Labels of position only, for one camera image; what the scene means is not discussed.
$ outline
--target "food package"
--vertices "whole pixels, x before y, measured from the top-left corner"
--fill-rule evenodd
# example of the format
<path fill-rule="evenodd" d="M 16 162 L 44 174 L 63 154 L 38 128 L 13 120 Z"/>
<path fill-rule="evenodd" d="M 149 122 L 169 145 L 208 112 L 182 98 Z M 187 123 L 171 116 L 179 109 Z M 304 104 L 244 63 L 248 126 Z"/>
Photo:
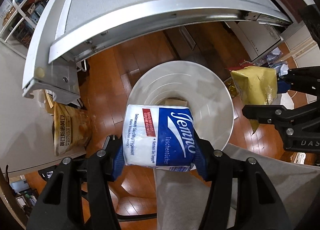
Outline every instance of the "food package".
<path fill-rule="evenodd" d="M 244 105 L 271 105 L 277 95 L 276 70 L 257 66 L 248 66 L 231 71 L 231 77 Z M 259 126 L 258 121 L 250 120 L 253 132 Z"/>
<path fill-rule="evenodd" d="M 53 110 L 52 96 L 50 96 L 45 89 L 43 89 L 43 91 L 44 91 L 44 99 L 45 99 L 44 108 L 48 114 L 53 115 L 54 110 Z"/>
<path fill-rule="evenodd" d="M 294 103 L 288 93 L 277 94 L 272 105 L 285 106 L 286 109 L 294 109 Z"/>
<path fill-rule="evenodd" d="M 193 118 L 187 107 L 128 105 L 122 137 L 126 165 L 179 172 L 194 166 Z"/>
<path fill-rule="evenodd" d="M 56 156 L 75 146 L 85 147 L 92 135 L 91 119 L 86 110 L 54 102 L 54 153 Z"/>

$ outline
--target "white wall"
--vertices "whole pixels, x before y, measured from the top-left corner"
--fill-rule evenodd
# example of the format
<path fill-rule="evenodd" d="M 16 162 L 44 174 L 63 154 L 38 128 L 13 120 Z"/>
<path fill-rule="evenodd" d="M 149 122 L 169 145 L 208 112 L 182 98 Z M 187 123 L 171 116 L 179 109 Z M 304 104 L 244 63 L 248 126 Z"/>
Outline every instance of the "white wall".
<path fill-rule="evenodd" d="M 302 26 L 297 32 L 290 36 L 285 42 L 290 51 L 298 47 L 300 44 L 311 38 L 311 34 L 306 27 Z"/>
<path fill-rule="evenodd" d="M 10 176 L 24 174 L 59 163 L 54 156 L 53 117 L 38 100 L 22 97 L 25 60 L 0 42 L 0 166 L 9 165 Z"/>

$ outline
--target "yellow package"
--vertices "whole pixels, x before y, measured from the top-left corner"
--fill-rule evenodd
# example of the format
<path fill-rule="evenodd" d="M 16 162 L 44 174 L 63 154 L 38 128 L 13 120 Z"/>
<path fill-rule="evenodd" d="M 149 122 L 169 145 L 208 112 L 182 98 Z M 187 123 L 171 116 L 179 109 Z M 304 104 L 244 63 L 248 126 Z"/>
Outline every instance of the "yellow package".
<path fill-rule="evenodd" d="M 231 76 L 244 105 L 271 105 L 277 95 L 277 76 L 273 68 L 248 66 L 231 71 Z M 250 120 L 250 124 L 255 132 L 258 121 Z"/>
<path fill-rule="evenodd" d="M 54 102 L 54 154 L 59 156 L 74 146 L 86 146 L 92 135 L 88 111 Z"/>

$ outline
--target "red label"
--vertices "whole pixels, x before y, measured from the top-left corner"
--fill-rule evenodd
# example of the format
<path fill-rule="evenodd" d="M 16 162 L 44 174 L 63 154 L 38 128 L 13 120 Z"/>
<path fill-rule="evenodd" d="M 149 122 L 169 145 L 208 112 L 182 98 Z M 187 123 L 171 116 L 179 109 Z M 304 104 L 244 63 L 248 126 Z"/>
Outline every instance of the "red label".
<path fill-rule="evenodd" d="M 147 136 L 156 137 L 155 128 L 153 126 L 151 111 L 150 109 L 142 109 L 143 118 L 144 118 L 144 125 L 146 127 Z"/>

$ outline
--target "white bowl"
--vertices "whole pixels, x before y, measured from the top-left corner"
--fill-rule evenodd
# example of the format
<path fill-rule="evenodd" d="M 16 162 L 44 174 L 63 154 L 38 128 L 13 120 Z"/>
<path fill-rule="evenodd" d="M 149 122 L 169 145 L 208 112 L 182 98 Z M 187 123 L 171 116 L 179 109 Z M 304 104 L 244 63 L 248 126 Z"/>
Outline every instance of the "white bowl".
<path fill-rule="evenodd" d="M 167 98 L 188 101 L 199 137 L 223 150 L 233 129 L 233 104 L 216 74 L 190 61 L 160 64 L 137 81 L 127 105 L 158 105 Z"/>

